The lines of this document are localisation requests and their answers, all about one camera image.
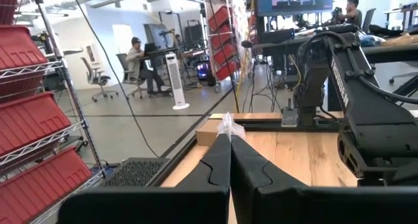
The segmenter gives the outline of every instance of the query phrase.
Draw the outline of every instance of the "concrete floor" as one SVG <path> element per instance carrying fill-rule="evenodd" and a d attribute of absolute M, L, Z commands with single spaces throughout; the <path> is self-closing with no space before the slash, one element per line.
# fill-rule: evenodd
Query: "concrete floor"
<path fill-rule="evenodd" d="M 399 85 L 408 78 L 398 78 L 394 84 L 389 84 L 388 79 L 394 74 L 404 74 L 411 71 L 418 71 L 415 63 L 385 63 L 376 65 L 376 76 L 381 88 L 387 91 L 394 91 Z M 240 110 L 246 98 L 246 92 L 250 81 L 246 80 L 242 84 L 239 103 Z M 257 67 L 255 77 L 255 92 L 266 86 L 265 67 Z M 175 111 L 172 109 L 174 104 L 171 97 L 160 97 L 149 99 L 144 96 L 143 99 L 131 99 L 133 112 L 136 119 L 144 131 L 145 137 L 150 147 L 158 154 L 163 154 L 180 136 L 182 136 L 192 125 L 205 115 L 231 88 L 229 81 L 221 83 L 221 91 L 215 93 L 211 87 L 194 89 L 185 92 L 185 99 L 190 107 L 185 110 Z M 97 92 L 97 89 L 78 91 L 78 96 L 82 108 L 89 122 L 89 129 L 93 141 L 101 159 L 109 163 L 120 162 L 128 157 L 153 157 L 152 152 L 147 148 L 144 139 L 132 117 L 127 101 L 121 95 L 119 86 L 113 86 L 109 89 L 119 91 L 120 96 L 113 99 L 99 99 L 96 103 L 91 100 L 91 95 Z M 76 114 L 71 110 L 71 104 L 67 93 L 57 93 L 56 99 L 66 114 L 75 121 Z M 245 112 L 248 111 L 249 98 L 251 90 L 248 91 L 248 99 Z M 277 99 L 281 107 L 287 104 L 287 99 L 292 96 L 289 90 L 279 91 Z M 408 109 L 417 109 L 416 106 L 406 104 Z M 230 92 L 211 112 L 226 113 L 233 112 L 235 108 L 234 94 Z M 271 100 L 265 96 L 255 96 L 253 99 L 254 112 L 270 112 Z M 189 134 L 183 143 L 180 143 L 168 157 L 177 152 L 182 144 L 187 141 L 194 133 Z M 91 152 L 88 148 L 83 148 L 82 156 L 88 163 L 94 162 Z"/>

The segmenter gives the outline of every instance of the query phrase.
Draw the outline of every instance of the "white tower fan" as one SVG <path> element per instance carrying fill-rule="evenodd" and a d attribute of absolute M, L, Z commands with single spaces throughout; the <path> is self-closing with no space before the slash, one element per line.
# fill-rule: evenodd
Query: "white tower fan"
<path fill-rule="evenodd" d="M 172 94 L 174 95 L 174 101 L 176 104 L 172 107 L 173 110 L 186 109 L 190 106 L 189 103 L 185 102 L 182 78 L 180 77 L 180 70 L 178 69 L 177 55 L 167 54 L 165 56 L 167 61 L 167 67 L 169 70 Z"/>

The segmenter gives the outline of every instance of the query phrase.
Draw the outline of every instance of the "black chair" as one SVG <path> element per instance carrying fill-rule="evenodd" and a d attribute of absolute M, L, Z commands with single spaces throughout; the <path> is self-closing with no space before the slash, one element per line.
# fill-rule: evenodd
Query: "black chair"
<path fill-rule="evenodd" d="M 368 27 L 372 23 L 372 18 L 373 18 L 373 14 L 374 14 L 375 10 L 376 10 L 375 8 L 369 9 L 366 13 L 366 17 L 364 18 L 362 30 L 366 34 L 369 33 L 369 28 Z"/>
<path fill-rule="evenodd" d="M 81 60 L 83 60 L 84 64 L 87 67 L 87 81 L 91 85 L 98 85 L 100 86 L 100 92 L 94 94 L 91 96 L 91 100 L 93 102 L 97 102 L 97 97 L 103 96 L 104 98 L 107 98 L 108 96 L 113 99 L 113 93 L 116 95 L 119 95 L 117 91 L 107 91 L 103 89 L 103 86 L 107 84 L 107 82 L 110 80 L 109 76 L 102 75 L 104 71 L 99 71 L 100 67 L 92 68 L 90 66 L 90 63 L 87 61 L 86 58 L 82 57 Z"/>
<path fill-rule="evenodd" d="M 142 99 L 142 92 L 147 91 L 146 88 L 141 88 L 141 85 L 145 83 L 146 78 L 139 78 L 138 76 L 132 76 L 134 71 L 130 71 L 128 68 L 128 63 L 126 62 L 126 54 L 116 54 L 119 59 L 120 64 L 123 67 L 123 84 L 136 85 L 137 88 L 126 95 L 127 99 L 129 96 L 135 97 L 136 93 L 139 93 L 139 98 Z"/>

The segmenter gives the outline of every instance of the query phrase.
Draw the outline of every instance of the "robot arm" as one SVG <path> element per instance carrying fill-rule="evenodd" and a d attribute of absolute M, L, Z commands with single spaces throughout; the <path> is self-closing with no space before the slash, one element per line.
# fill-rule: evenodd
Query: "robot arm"
<path fill-rule="evenodd" d="M 338 152 L 350 171 L 358 178 L 385 178 L 387 185 L 418 177 L 410 172 L 396 176 L 401 167 L 418 160 L 417 121 L 388 99 L 392 93 L 379 89 L 357 36 L 326 32 L 301 48 L 299 65 L 304 65 L 306 74 L 294 93 L 298 124 L 315 125 L 316 107 L 322 105 L 324 96 L 322 86 L 330 76 L 344 111 Z"/>

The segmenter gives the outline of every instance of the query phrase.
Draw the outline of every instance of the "black floor mat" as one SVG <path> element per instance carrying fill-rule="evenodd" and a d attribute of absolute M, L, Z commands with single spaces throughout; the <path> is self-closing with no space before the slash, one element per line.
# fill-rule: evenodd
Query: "black floor mat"
<path fill-rule="evenodd" d="M 168 159 L 129 158 L 101 185 L 107 187 L 144 187 L 167 161 Z"/>

